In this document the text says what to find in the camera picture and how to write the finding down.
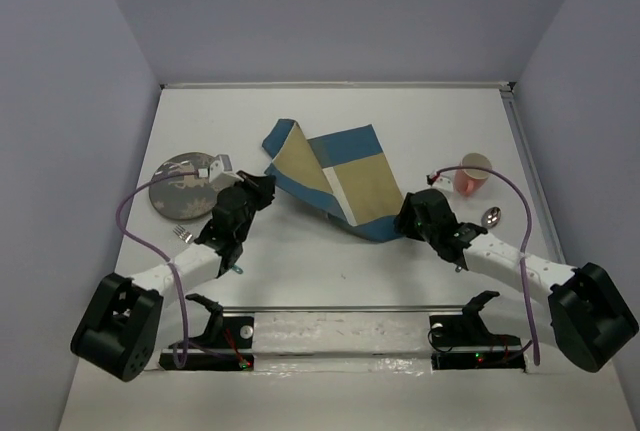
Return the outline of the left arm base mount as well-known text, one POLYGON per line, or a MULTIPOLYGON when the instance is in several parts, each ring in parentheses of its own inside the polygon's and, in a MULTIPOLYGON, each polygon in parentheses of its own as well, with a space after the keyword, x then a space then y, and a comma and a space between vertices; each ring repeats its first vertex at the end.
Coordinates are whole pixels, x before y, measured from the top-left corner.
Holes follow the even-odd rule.
POLYGON ((254 370, 255 315, 227 313, 223 306, 203 295, 191 293, 189 312, 189 358, 183 368, 173 359, 173 344, 159 351, 157 366, 165 371, 249 372, 254 370))

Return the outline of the blue beige placemat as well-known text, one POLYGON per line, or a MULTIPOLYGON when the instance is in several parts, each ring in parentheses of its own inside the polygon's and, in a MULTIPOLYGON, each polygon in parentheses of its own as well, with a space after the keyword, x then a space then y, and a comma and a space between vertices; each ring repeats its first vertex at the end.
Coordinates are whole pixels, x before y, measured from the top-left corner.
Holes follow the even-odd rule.
POLYGON ((400 237, 403 195, 372 125, 307 138, 297 121, 280 119, 262 148, 280 190, 365 240, 400 237))

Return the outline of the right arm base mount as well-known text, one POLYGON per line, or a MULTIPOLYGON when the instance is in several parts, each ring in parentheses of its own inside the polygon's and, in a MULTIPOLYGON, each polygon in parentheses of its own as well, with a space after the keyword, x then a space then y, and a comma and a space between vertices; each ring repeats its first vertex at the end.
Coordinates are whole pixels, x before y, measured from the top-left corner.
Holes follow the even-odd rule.
POLYGON ((524 354, 529 344, 523 346, 514 335, 491 332, 480 315, 499 296, 496 291, 483 291, 457 314, 429 316, 427 340, 434 371, 526 370, 524 354))

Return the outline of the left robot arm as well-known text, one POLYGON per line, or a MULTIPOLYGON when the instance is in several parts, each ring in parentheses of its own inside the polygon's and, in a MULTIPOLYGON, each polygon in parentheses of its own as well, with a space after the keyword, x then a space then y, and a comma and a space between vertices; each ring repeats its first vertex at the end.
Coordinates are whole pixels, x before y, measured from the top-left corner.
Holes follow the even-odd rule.
POLYGON ((204 225, 188 248, 170 257, 157 246, 162 264, 124 277, 110 273, 97 285, 70 342, 71 352, 108 374, 129 382, 149 363, 165 308, 179 305, 182 334, 172 338, 174 364, 185 368, 193 341, 215 343, 223 329, 222 307, 197 293, 195 287, 236 269, 255 215, 275 197, 273 176, 239 172, 237 180, 221 190, 204 225), (196 302, 208 312, 188 318, 187 304, 196 302))

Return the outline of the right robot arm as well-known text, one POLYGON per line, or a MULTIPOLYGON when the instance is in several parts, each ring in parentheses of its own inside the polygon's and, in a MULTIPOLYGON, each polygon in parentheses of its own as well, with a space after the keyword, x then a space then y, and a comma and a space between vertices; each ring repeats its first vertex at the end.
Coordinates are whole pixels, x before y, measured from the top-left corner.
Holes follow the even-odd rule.
POLYGON ((458 221, 437 189, 407 194, 394 228, 428 243, 442 260, 545 305, 556 347, 584 371, 599 371, 639 332, 638 321, 602 267, 572 267, 521 251, 481 226, 458 221))

